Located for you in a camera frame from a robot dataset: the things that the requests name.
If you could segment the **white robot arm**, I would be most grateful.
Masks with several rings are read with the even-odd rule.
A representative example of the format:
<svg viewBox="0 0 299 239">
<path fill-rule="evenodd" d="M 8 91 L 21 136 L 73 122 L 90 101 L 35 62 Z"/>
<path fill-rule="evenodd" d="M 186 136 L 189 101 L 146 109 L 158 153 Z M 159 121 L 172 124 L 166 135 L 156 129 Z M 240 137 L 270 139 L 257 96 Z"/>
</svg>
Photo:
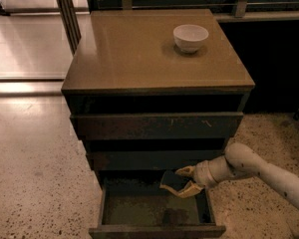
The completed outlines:
<svg viewBox="0 0 299 239">
<path fill-rule="evenodd" d="M 271 164 L 243 143 L 229 145 L 224 155 L 177 171 L 166 171 L 160 188 L 187 198 L 223 181 L 258 177 L 299 210 L 299 176 Z"/>
</svg>

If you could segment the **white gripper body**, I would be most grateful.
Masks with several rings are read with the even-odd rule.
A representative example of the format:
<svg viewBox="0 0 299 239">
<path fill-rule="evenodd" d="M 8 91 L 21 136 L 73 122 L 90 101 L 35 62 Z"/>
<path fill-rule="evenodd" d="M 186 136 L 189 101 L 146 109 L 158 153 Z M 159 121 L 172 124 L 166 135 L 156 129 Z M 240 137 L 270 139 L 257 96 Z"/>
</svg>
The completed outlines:
<svg viewBox="0 0 299 239">
<path fill-rule="evenodd" d="M 204 189 L 210 189 L 217 185 L 216 180 L 210 172 L 209 162 L 207 160 L 198 163 L 194 167 L 193 179 L 199 187 Z"/>
</svg>

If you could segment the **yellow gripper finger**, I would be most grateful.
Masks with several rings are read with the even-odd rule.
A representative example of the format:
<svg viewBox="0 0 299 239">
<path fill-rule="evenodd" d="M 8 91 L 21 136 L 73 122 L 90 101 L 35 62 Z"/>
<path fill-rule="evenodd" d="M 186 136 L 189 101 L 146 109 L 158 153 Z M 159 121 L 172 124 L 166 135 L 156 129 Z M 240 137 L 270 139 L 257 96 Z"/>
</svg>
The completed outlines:
<svg viewBox="0 0 299 239">
<path fill-rule="evenodd" d="M 171 185 L 162 182 L 159 186 L 161 189 L 165 189 L 169 191 L 176 197 L 179 198 L 188 198 L 191 196 L 195 196 L 202 191 L 202 187 L 200 187 L 197 183 L 193 181 L 189 181 L 182 189 L 176 190 Z"/>
<path fill-rule="evenodd" d="M 175 173 L 179 176 L 193 177 L 194 171 L 195 171 L 195 167 L 192 165 L 189 165 L 189 166 L 178 169 Z"/>
</svg>

